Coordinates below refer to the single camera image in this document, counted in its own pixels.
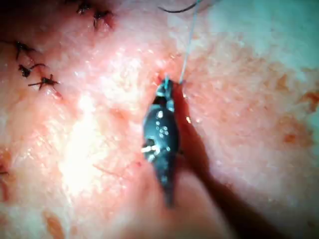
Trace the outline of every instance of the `pink skin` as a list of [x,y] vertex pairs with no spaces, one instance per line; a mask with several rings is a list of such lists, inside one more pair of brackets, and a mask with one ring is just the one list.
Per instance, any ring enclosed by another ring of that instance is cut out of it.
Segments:
[[[96,32],[77,3],[1,17],[2,38],[38,50],[16,62],[0,45],[1,238],[319,237],[318,5],[201,3],[175,95],[185,158],[167,210],[142,120],[165,73],[179,80],[193,11],[114,2],[98,2],[114,16]],[[23,78],[18,64],[34,63],[48,67]],[[54,88],[27,86],[50,74]]]

